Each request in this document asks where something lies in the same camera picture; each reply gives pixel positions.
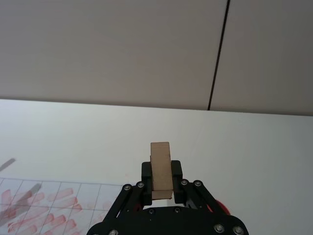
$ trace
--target white wall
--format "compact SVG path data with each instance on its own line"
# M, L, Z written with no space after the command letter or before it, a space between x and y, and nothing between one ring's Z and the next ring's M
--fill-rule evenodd
M0 97L207 109L226 0L1 0Z
M230 1L211 110L313 115L312 8Z

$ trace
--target black metal bracket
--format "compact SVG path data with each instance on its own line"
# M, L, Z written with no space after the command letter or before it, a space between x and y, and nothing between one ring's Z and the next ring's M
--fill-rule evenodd
M87 235L248 235L243 222L229 215L202 181L183 179L180 161L172 161L175 203L185 207L144 209L152 204L152 169L142 163L141 181L126 184L103 222L90 228Z

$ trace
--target wooden block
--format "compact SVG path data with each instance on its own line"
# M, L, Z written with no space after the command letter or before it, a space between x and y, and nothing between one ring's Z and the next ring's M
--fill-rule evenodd
M169 199L173 194L169 142L151 143L152 199Z

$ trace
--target paper sheet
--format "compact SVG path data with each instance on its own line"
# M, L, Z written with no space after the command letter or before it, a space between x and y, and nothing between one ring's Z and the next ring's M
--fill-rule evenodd
M0 235L85 235L121 185L0 178Z

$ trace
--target screw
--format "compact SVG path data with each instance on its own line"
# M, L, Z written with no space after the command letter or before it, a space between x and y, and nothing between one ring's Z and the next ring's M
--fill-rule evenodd
M176 213L179 213L179 212L180 212L180 208L179 208L179 207L176 207L176 208L174 209L174 211L175 211Z
M221 224L216 224L216 225L214 225L214 230L217 233L221 234L224 232L224 227Z
M139 188L142 188L142 187L144 187L145 186L145 184L143 183L143 182L140 182L140 183L138 183L138 185L137 185Z
M124 186L124 190L130 190L131 187L129 185Z
M149 214L154 214L155 213L155 209L151 208L148 212L149 212Z
M201 186L201 182L200 181L195 181L195 186Z
M244 234L244 230L239 226L235 226L233 228L233 231L236 235L243 235Z
M109 235L118 235L118 231L113 229L109 232Z
M182 181L181 181L181 184L182 184L182 185L187 185L187 183L188 183L187 180L182 180Z

